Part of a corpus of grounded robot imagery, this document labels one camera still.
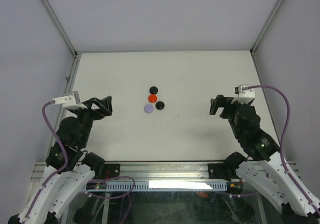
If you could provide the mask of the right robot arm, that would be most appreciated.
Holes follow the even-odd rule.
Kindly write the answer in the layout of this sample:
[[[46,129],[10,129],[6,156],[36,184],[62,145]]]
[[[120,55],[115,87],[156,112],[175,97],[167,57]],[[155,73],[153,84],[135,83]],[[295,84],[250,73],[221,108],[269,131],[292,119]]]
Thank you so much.
[[[281,159],[280,146],[260,127],[260,116],[251,102],[239,103],[233,97],[217,95],[210,100],[210,115],[222,108],[220,118],[228,120],[232,133],[243,151],[266,173],[258,173],[239,152],[230,154],[223,162],[226,176],[248,182],[280,213],[285,224],[317,224],[320,200]]]

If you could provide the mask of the orange charging case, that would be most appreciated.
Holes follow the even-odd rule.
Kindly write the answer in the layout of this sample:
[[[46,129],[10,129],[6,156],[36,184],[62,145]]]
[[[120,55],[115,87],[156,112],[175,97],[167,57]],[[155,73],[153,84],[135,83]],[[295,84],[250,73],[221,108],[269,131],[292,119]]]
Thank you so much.
[[[158,97],[157,97],[156,94],[150,94],[150,95],[148,96],[148,101],[149,101],[150,103],[155,103],[157,100],[158,100]]]

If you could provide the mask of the purple charging case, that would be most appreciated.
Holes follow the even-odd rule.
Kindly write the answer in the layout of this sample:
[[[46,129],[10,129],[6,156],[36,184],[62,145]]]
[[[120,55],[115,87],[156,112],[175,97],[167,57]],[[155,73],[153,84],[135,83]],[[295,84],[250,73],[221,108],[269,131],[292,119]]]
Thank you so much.
[[[150,114],[154,111],[154,106],[152,104],[146,104],[143,110],[145,113]]]

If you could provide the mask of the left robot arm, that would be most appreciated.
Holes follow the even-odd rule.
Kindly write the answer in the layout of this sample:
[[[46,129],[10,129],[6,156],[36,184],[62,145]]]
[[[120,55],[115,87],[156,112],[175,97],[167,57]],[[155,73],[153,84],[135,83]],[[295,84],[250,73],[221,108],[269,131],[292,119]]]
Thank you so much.
[[[58,130],[51,126],[46,108],[60,105],[73,114],[59,123]],[[11,216],[10,224],[57,224],[65,209],[84,185],[105,172],[105,160],[89,152],[84,154],[94,121],[102,120],[113,113],[112,97],[93,97],[80,101],[72,91],[53,98],[42,106],[42,116],[55,138],[45,160],[39,185],[24,210]]]

